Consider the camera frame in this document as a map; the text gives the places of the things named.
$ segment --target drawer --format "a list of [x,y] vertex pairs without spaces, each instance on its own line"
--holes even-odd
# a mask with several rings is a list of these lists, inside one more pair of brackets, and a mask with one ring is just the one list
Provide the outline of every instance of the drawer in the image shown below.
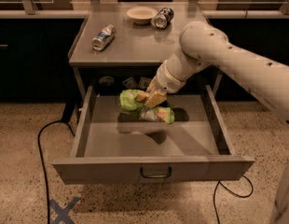
[[65,184],[238,180],[255,161],[235,153],[209,86],[169,96],[173,124],[139,121],[118,98],[88,88],[70,157],[53,162]]

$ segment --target drawer handle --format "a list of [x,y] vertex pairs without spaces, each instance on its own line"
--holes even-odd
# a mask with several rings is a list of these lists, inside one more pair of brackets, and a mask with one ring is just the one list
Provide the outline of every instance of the drawer handle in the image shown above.
[[143,168],[141,168],[140,171],[141,171],[140,172],[141,176],[144,178],[166,178],[166,177],[170,177],[172,175],[172,168],[171,167],[169,167],[168,172],[165,175],[145,175]]

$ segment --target speckled floor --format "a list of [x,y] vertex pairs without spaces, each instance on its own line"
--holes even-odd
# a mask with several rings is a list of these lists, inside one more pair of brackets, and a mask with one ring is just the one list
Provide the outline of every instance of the speckled floor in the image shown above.
[[[62,117],[63,108],[63,104],[0,104],[0,224],[47,223],[37,135],[44,125]],[[246,173],[255,187],[250,198],[236,198],[219,187],[221,223],[267,224],[289,161],[289,127],[258,102],[219,103],[219,108],[237,153],[255,157]],[[76,130],[76,116],[70,124]],[[61,223],[216,223],[216,182],[64,185],[51,162],[69,157],[73,139],[64,124],[47,127],[41,136],[49,195],[57,203],[50,209],[52,223],[61,218],[56,212],[66,217]],[[250,191],[243,178],[224,184],[242,195]],[[70,210],[71,201],[76,203]]]

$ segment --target gray tabletop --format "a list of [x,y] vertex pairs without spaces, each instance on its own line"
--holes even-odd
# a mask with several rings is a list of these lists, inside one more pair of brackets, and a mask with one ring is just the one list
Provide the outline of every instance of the gray tabletop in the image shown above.
[[[137,25],[127,15],[132,7],[170,7],[174,17],[164,29],[151,24]],[[161,64],[179,48],[179,34],[190,21],[206,21],[196,3],[114,3],[97,4],[89,14],[70,57],[73,67],[150,66]],[[107,24],[117,28],[112,43],[103,51],[92,48],[91,40]]]

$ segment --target silver can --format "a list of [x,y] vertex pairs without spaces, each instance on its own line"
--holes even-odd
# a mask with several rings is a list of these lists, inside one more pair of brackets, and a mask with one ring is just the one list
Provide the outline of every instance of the silver can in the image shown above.
[[103,50],[115,38],[116,28],[109,24],[105,26],[92,40],[92,47],[96,50]]
[[164,7],[154,18],[151,20],[151,24],[157,28],[164,29],[173,18],[173,10],[168,7]]

